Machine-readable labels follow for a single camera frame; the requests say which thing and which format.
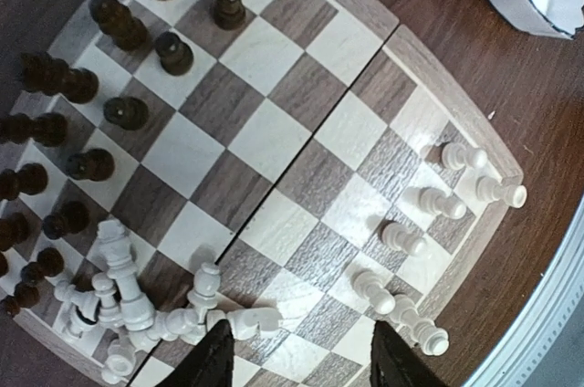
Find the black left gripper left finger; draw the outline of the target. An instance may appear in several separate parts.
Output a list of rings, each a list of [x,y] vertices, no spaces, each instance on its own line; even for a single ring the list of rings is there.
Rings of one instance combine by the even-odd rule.
[[[164,387],[232,387],[234,336],[229,322],[220,320],[163,380]]]

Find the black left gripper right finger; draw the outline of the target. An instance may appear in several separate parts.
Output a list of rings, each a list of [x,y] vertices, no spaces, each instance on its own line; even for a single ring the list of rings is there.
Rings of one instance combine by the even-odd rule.
[[[372,387],[446,387],[386,321],[375,322],[370,359]]]

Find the white king chess piece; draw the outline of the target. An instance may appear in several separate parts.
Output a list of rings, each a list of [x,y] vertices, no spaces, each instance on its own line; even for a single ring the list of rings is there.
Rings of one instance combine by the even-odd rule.
[[[449,348],[449,335],[445,329],[438,328],[429,318],[418,313],[413,301],[406,295],[394,297],[395,307],[389,314],[392,322],[405,326],[410,331],[410,338],[427,356],[442,356]]]

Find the white pawn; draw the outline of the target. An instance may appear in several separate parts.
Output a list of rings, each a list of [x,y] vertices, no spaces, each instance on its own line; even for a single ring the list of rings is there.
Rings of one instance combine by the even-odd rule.
[[[381,242],[394,251],[415,257],[423,256],[428,246],[421,235],[416,235],[407,226],[397,222],[391,222],[382,229]]]
[[[454,171],[460,171],[466,167],[481,169],[488,162],[488,155],[482,148],[467,147],[462,143],[449,142],[442,150],[443,165]]]
[[[395,306],[394,296],[383,285],[381,278],[371,270],[363,270],[352,280],[352,288],[381,315],[390,314]]]
[[[422,212],[433,216],[442,215],[458,220],[464,217],[467,207],[455,194],[448,195],[434,187],[409,187],[403,193],[404,199]]]

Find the wooden chess board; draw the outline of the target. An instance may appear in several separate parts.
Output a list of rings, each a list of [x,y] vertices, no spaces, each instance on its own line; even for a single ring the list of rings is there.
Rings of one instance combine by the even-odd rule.
[[[1,204],[31,233],[5,251],[1,293],[46,248],[88,289],[108,265],[101,221],[127,229],[136,278],[161,312],[188,305],[200,256],[219,262],[222,311],[273,307],[271,338],[235,347],[237,386],[365,386],[378,314],[352,287],[374,272],[409,298],[425,340],[506,212],[523,173],[444,66],[376,0],[119,0],[194,55],[167,74],[125,52],[83,5],[49,52],[98,78],[75,104],[23,92],[15,113],[63,115],[68,138],[1,150],[47,188]]]

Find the white rook chess piece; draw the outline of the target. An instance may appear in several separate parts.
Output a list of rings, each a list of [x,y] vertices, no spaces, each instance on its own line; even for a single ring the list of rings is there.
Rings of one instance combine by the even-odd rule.
[[[524,185],[502,185],[487,176],[478,179],[475,191],[477,198],[483,202],[502,201],[514,208],[521,208],[527,200],[527,188]]]

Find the pile of white chess pieces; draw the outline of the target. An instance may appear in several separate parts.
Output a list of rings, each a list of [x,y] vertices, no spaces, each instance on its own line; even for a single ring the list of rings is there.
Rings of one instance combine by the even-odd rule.
[[[99,223],[97,244],[108,269],[92,278],[93,289],[81,292],[62,280],[55,286],[54,297],[71,306],[62,331],[65,341],[80,340],[97,326],[118,334],[101,370],[107,384],[115,385],[133,372],[137,352],[149,352],[162,340],[197,345],[221,320],[227,321],[236,340],[256,335],[271,338],[280,330],[283,317],[277,309],[218,309],[220,270],[209,262],[203,262],[194,275],[188,308],[159,311],[139,286],[127,227],[117,219]]]

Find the black chess pieces rows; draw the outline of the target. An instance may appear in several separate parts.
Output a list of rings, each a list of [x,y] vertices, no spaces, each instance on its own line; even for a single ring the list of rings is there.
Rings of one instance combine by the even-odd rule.
[[[124,53],[93,35],[77,63],[98,76],[96,98],[41,104],[41,112],[68,120],[68,138],[54,149],[25,146],[22,163],[46,169],[47,189],[3,204],[5,214],[25,216],[31,234],[5,252],[1,292],[11,294],[46,247],[63,256],[65,277],[89,288],[107,267],[98,224],[117,219],[157,309],[181,306],[195,269],[211,259],[225,298],[259,305],[279,266],[245,245],[246,222],[289,159],[276,139],[284,131],[294,142],[306,135],[268,97],[288,71],[274,60],[288,40],[257,14],[264,0],[245,0],[245,26],[235,32],[213,24],[213,0],[126,2],[154,35],[177,34],[193,51],[193,67],[174,77],[152,47]]]

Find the aluminium front rail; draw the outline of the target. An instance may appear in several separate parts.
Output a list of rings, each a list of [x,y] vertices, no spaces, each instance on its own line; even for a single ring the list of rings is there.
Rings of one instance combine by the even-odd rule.
[[[557,253],[504,337],[464,383],[522,386],[544,359],[583,298],[583,205]]]

